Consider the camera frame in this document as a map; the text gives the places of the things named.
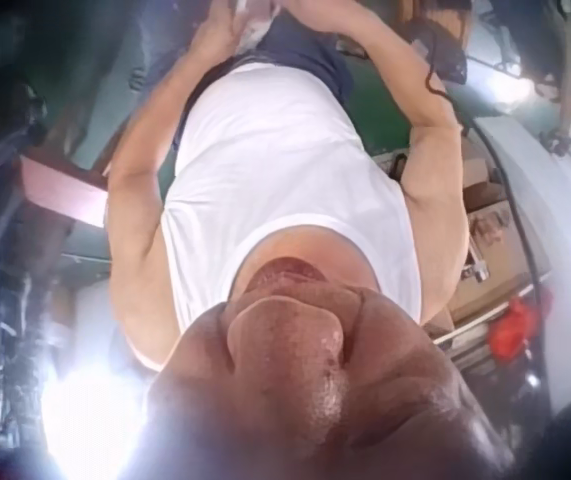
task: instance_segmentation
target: background person's arm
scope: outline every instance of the background person's arm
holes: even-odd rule
[[[450,103],[426,88],[429,66],[373,12],[354,0],[281,0],[310,28],[353,38],[367,51],[412,124],[401,186],[421,273],[421,321],[449,301],[467,255],[460,127]],[[444,91],[436,75],[431,86]]]
[[[244,20],[233,18],[227,0],[212,2],[189,52],[132,118],[114,153],[107,218],[112,303],[134,351],[150,368],[162,368],[180,334],[160,227],[158,170],[189,95],[234,52]]]

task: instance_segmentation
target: white cloth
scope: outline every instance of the white cloth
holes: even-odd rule
[[[419,320],[420,276],[400,186],[367,155],[316,77],[239,67],[190,112],[161,218],[181,331],[228,299],[261,240],[300,225],[349,239],[382,293]]]

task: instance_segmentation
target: skin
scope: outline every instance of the skin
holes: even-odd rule
[[[453,292],[467,246],[451,107],[427,93],[427,65],[352,0],[282,6],[313,29],[358,41],[413,125],[401,186],[429,319]],[[178,341],[156,172],[177,110],[200,76],[231,54],[237,22],[214,1],[191,50],[131,122],[114,158],[113,300],[140,358],[161,370],[126,477],[493,476],[509,452],[456,368],[379,293],[360,251],[329,230],[296,227],[265,239],[245,259],[230,299]],[[434,78],[433,87],[442,84]]]

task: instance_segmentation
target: nose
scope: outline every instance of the nose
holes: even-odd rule
[[[263,298],[235,318],[227,341],[243,402],[262,422],[320,438],[340,417],[343,330],[333,313]]]

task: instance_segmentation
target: cord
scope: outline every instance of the cord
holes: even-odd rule
[[[540,277],[539,277],[539,273],[538,273],[538,267],[536,265],[536,260],[534,259],[534,253],[532,251],[532,246],[529,243],[529,239],[527,238],[527,235],[525,233],[525,227],[523,226],[523,221],[521,219],[520,213],[518,212],[518,208],[516,206],[516,198],[514,196],[514,191],[512,190],[512,186],[510,184],[509,178],[507,177],[507,172],[505,171],[505,167],[503,166],[503,163],[501,162],[500,158],[498,157],[498,154],[496,153],[494,146],[492,145],[492,143],[487,138],[487,135],[485,135],[485,132],[483,132],[483,130],[479,127],[476,120],[471,115],[468,115],[467,113],[462,111],[460,108],[458,108],[458,105],[456,104],[454,99],[452,97],[450,97],[447,93],[445,93],[441,90],[436,90],[430,84],[430,82],[432,81],[432,77],[434,76],[434,70],[436,69],[434,59],[436,57],[436,46],[437,46],[436,32],[432,32],[432,33],[433,33],[432,51],[430,54],[429,73],[427,74],[427,78],[425,78],[425,87],[427,88],[427,90],[430,93],[432,93],[433,95],[437,95],[441,98],[444,98],[445,100],[447,100],[452,105],[452,107],[454,108],[454,111],[457,112],[460,117],[462,117],[463,122],[476,131],[479,138],[481,139],[481,141],[485,145],[485,148],[487,148],[487,151],[489,152],[490,156],[492,157],[492,160],[494,161],[494,165],[496,166],[496,171],[498,172],[498,178],[499,178],[501,184],[503,185],[503,187],[505,188],[505,196],[507,197],[507,203],[509,204],[509,209],[511,211],[512,218],[514,219],[514,226],[516,227],[516,231],[518,233],[518,236],[520,237],[521,245],[523,247],[523,253],[525,254],[525,260],[527,262],[527,268],[528,268],[529,274],[531,276],[532,288],[533,288],[533,292],[534,292],[534,301],[536,302],[537,314],[538,314],[539,320],[542,320],[543,297],[542,297],[542,293],[541,293],[541,284],[540,284]]]

